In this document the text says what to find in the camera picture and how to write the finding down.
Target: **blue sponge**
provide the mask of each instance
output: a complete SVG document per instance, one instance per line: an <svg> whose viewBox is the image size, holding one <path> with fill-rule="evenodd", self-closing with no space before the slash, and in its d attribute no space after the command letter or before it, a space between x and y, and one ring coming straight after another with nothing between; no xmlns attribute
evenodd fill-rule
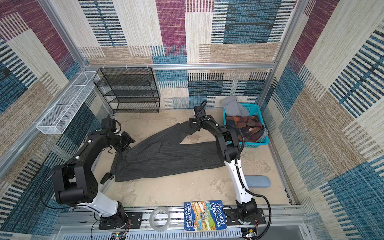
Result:
<svg viewBox="0 0 384 240"><path fill-rule="evenodd" d="M248 187L270 187L271 181L268 177L259 175L245 175Z"/></svg>

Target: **beige floor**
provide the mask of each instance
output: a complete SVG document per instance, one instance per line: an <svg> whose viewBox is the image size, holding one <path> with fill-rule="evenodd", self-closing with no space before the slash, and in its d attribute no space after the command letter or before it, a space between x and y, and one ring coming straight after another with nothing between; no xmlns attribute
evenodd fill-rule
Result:
<svg viewBox="0 0 384 240"><path fill-rule="evenodd" d="M219 123L223 122L222 109L206 109ZM193 110L164 110L159 113L118 114L117 120L122 130L128 132L136 143L178 122L187 121L193 116ZM214 141L207 130L202 129L186 137L183 144ZM94 175L98 181L110 171L114 154L103 152ZM244 148L242 164L245 175L264 175L269 177L269 188L251 188L257 194L265 195L271 204L288 204L268 146ZM235 204L234 187L227 167L177 174L152 179L137 179L127 182L115 182L106 195L123 203L124 206L180 206L184 202L197 200L222 200L224 204ZM265 204L256 198L258 204Z"/></svg>

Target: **laundry basket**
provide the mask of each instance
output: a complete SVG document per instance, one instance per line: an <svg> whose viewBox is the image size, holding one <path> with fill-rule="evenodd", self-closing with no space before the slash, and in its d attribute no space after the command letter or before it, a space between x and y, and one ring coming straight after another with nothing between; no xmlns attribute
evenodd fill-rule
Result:
<svg viewBox="0 0 384 240"><path fill-rule="evenodd" d="M245 107L246 110L248 110L250 116L257 114L260 118L260 121L264 125L262 113L261 113L260 107L258 105L252 104L252 103L240 103L240 104L243 105L243 107ZM226 123L225 123L225 109L224 108L223 108L223 116L224 116L224 125L225 125ZM257 142L245 142L244 147L258 147L260 145L267 145L268 143L269 143L269 138L268 138L268 136L265 136L265 137L259 139Z"/></svg>

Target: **book cover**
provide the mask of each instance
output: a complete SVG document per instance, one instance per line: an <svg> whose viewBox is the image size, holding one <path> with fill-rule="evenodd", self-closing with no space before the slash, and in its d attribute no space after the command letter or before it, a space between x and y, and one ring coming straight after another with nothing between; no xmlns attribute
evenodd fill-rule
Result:
<svg viewBox="0 0 384 240"><path fill-rule="evenodd" d="M221 200L184 203L184 230L186 232L226 229L227 223Z"/></svg>

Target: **patterned carpet wall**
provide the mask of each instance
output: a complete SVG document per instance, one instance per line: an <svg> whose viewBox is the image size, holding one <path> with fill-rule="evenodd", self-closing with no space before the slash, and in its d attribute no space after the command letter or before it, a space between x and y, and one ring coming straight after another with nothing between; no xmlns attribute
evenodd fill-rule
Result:
<svg viewBox="0 0 384 240"><path fill-rule="evenodd" d="M156 70L160 108L193 108L207 101L220 108L222 100L236 95L239 102L257 103L270 69Z"/></svg>
<svg viewBox="0 0 384 240"><path fill-rule="evenodd" d="M274 62L295 0L52 0L89 64ZM257 102L269 69L156 71L161 108Z"/></svg>
<svg viewBox="0 0 384 240"><path fill-rule="evenodd" d="M52 167L71 158L85 135L99 128L107 115L102 99L93 90L62 135L40 133L31 143L1 180L1 239L49 239L61 210L48 209L40 202L42 184ZM43 192L49 206L62 207L54 199L51 181Z"/></svg>
<svg viewBox="0 0 384 240"><path fill-rule="evenodd" d="M0 156L79 70L38 1L0 0ZM108 114L91 92L62 135L43 135L0 180L0 239L48 239L59 214L39 202L50 169ZM53 194L50 187L44 192ZM58 206L50 199L51 206Z"/></svg>
<svg viewBox="0 0 384 240"><path fill-rule="evenodd" d="M79 70L37 0L0 0L0 156Z"/></svg>
<svg viewBox="0 0 384 240"><path fill-rule="evenodd" d="M384 1L310 0L262 105L318 239L384 239Z"/></svg>
<svg viewBox="0 0 384 240"><path fill-rule="evenodd" d="M52 0L90 64L273 62L295 0Z"/></svg>

